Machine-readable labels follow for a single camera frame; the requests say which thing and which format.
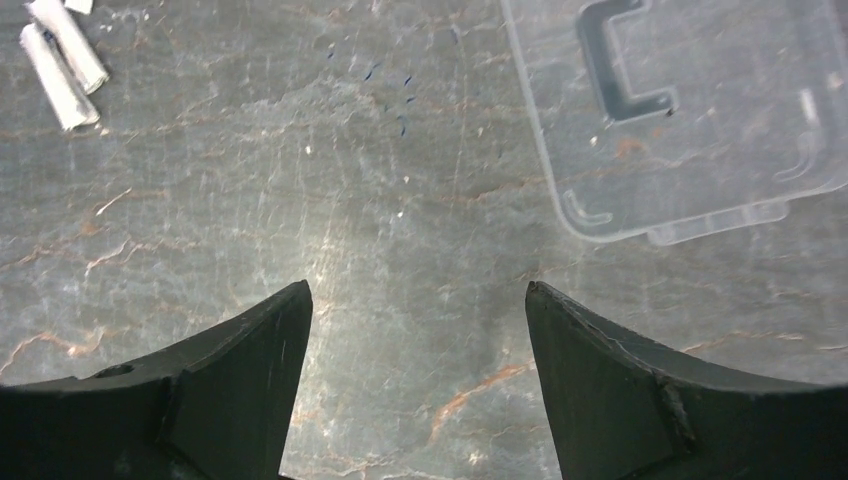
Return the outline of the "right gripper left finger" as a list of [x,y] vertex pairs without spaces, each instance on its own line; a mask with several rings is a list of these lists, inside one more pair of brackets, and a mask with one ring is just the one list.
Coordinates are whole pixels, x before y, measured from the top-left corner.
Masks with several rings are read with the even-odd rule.
[[87,377],[3,386],[5,479],[277,479],[309,284]]

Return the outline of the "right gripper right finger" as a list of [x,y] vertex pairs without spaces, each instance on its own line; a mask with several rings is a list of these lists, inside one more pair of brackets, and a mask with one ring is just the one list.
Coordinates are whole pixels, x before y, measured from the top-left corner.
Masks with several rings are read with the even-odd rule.
[[541,281],[525,312],[564,478],[846,477],[845,385],[704,361]]

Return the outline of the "small white blue tube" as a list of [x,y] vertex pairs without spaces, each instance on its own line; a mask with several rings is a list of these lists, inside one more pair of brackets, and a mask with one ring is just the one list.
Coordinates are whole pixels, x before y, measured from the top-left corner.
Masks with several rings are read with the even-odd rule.
[[82,15],[90,15],[94,7],[94,0],[65,0],[66,9]]

